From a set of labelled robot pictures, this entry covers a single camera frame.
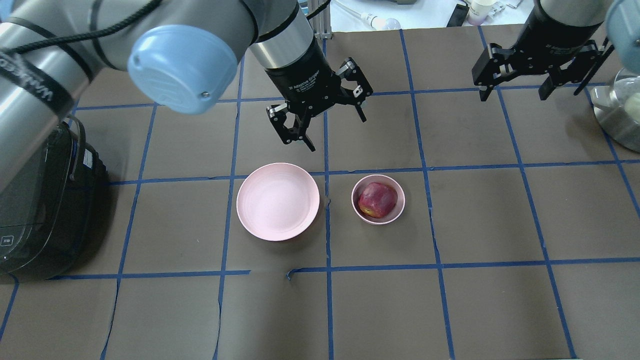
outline apple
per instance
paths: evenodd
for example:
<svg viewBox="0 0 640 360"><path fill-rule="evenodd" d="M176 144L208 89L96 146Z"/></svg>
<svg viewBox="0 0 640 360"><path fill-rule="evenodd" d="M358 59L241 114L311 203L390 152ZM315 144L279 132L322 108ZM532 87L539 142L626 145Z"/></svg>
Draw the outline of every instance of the apple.
<svg viewBox="0 0 640 360"><path fill-rule="evenodd" d="M391 186L373 182L360 194L358 208L372 218L383 218L393 210L397 201L398 194Z"/></svg>

